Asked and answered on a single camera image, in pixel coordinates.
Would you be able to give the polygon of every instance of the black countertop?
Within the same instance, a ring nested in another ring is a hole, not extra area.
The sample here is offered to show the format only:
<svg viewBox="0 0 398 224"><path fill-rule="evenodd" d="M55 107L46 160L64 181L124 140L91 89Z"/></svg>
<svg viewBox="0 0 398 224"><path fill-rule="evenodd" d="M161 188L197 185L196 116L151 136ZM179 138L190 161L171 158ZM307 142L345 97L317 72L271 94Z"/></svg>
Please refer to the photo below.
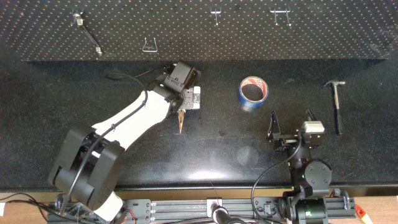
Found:
<svg viewBox="0 0 398 224"><path fill-rule="evenodd" d="M333 169L332 185L398 184L397 59L190 62L202 72L201 109L177 115L144 133L123 159L117 189L248 187L286 155L266 141L271 111L282 133L293 133L311 109L325 126L312 156ZM141 89L104 78L132 75L164 62L42 62L0 70L0 190L55 190L47 177L73 123L93 125L133 102ZM141 78L147 84L159 73ZM244 112L238 85L259 76L269 86L264 105ZM331 79L338 88L345 134L335 135ZM287 166L271 170L264 187L289 187Z"/></svg>

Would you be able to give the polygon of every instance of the pegboard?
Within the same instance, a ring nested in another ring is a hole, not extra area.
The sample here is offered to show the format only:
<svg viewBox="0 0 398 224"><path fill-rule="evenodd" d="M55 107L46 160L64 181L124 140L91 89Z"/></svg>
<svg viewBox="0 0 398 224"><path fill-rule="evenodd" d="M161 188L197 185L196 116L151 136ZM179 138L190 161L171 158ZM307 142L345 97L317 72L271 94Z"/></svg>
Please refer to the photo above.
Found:
<svg viewBox="0 0 398 224"><path fill-rule="evenodd" d="M0 43L22 60L389 58L395 0L0 0ZM289 9L288 26L284 13ZM73 23L84 10L94 45ZM216 25L211 10L221 10ZM143 52L144 38L157 52Z"/></svg>

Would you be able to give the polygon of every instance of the hammer head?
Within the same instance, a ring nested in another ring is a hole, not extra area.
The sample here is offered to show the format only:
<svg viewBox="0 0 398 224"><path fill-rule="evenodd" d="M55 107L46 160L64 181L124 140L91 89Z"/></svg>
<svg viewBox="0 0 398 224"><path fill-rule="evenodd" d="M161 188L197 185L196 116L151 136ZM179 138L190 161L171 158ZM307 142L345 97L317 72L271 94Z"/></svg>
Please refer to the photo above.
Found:
<svg viewBox="0 0 398 224"><path fill-rule="evenodd" d="M326 86L327 84L332 84L333 86L337 86L337 85L345 85L346 82L345 81L339 81L339 80L330 80L324 86Z"/></svg>

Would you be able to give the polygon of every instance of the roll of tape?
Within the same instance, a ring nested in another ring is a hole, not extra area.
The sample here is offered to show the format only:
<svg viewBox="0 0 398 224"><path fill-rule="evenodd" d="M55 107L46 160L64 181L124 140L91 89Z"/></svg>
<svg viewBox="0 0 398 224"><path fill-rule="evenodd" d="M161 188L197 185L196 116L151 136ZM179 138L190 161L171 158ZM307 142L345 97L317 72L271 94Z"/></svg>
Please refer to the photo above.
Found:
<svg viewBox="0 0 398 224"><path fill-rule="evenodd" d="M260 107L268 97L268 85L259 77L247 77L239 85L239 101L248 108Z"/></svg>

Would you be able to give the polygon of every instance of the blue tape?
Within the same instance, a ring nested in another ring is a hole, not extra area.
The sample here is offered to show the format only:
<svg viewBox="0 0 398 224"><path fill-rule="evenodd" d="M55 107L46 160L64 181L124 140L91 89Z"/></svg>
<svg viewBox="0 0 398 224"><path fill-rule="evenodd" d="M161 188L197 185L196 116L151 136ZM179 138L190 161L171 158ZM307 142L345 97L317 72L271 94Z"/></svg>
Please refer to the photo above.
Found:
<svg viewBox="0 0 398 224"><path fill-rule="evenodd" d="M245 97L242 93L242 87L249 84L257 85L262 90L261 100L253 101ZM259 108L267 99L268 92L268 85L263 79L259 77L247 77L239 84L239 101L243 106L247 106L248 108Z"/></svg>

